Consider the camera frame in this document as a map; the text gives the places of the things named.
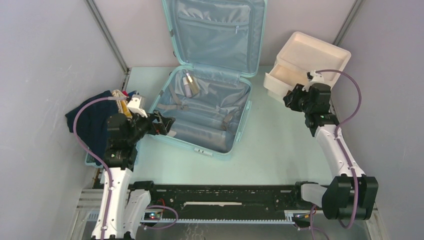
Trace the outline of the small bottle with gold cap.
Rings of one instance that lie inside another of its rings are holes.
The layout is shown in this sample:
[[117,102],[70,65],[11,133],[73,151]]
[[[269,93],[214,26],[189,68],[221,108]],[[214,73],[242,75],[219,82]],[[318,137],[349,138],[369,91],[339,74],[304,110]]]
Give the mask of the small bottle with gold cap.
[[185,75],[186,75],[186,80],[188,82],[188,86],[191,90],[191,94],[193,96],[197,95],[200,92],[198,84],[196,83],[195,79],[188,72],[186,72]]

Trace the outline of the cream plastic drawer cabinet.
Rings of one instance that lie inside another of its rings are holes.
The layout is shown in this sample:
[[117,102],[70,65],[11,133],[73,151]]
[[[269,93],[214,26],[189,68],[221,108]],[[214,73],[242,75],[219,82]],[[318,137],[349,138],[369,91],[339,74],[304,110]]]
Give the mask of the cream plastic drawer cabinet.
[[346,49],[296,31],[277,54],[273,68],[265,74],[263,86],[268,96],[283,103],[283,97],[296,84],[308,84],[308,72],[343,71],[351,56]]

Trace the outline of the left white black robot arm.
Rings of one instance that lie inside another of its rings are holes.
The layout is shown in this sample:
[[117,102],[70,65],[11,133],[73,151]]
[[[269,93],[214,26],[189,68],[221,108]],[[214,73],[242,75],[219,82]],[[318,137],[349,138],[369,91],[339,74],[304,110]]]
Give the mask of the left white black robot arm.
[[158,202],[158,194],[151,190],[152,181],[136,183],[129,190],[138,154],[136,145],[145,135],[166,136],[175,121],[157,110],[147,116],[134,113],[131,118],[117,113],[107,120],[103,195],[92,240],[136,238],[144,211]]

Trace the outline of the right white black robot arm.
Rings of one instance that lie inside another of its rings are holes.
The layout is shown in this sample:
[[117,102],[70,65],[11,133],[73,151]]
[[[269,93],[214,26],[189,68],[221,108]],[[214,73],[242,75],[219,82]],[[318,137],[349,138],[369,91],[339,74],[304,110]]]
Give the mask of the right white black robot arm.
[[298,181],[291,204],[304,209],[310,203],[329,220],[368,220],[373,212],[379,184],[359,167],[344,141],[339,120],[330,112],[331,88],[324,83],[309,87],[297,84],[283,97],[287,108],[304,113],[305,125],[321,147],[333,180],[328,186]]

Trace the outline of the yellow white striped garment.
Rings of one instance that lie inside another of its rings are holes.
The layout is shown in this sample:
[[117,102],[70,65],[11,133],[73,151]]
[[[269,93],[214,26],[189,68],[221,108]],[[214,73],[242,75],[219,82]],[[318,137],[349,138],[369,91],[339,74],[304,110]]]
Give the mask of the yellow white striped garment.
[[118,100],[116,100],[116,105],[118,108],[118,112],[121,114],[124,114],[127,118],[132,118],[132,114],[131,111],[128,109],[128,101],[127,101],[127,96],[120,90],[115,89],[111,92],[112,96],[114,98],[118,98]]

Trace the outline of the light blue ribbed suitcase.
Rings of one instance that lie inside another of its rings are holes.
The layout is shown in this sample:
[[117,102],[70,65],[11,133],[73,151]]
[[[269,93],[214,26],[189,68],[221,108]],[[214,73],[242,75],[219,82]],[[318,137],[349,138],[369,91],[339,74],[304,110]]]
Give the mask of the light blue ribbed suitcase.
[[[164,0],[173,51],[179,66],[150,110],[175,118],[175,137],[157,140],[227,160],[240,141],[252,105],[267,14],[265,0]],[[199,93],[185,96],[189,73]]]

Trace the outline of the dark navy garment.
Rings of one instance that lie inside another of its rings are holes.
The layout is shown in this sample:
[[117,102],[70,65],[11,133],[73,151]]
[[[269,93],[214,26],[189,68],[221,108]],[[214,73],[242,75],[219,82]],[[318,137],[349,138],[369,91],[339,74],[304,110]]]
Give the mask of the dark navy garment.
[[[107,97],[112,97],[112,92],[110,90],[106,90],[85,100],[78,107],[66,113],[64,116],[66,117],[69,132],[74,132],[74,120],[82,107],[94,100]],[[101,159],[104,157],[107,147],[108,119],[117,113],[119,113],[119,111],[116,101],[104,100],[87,107],[77,120],[77,135],[88,148]]]

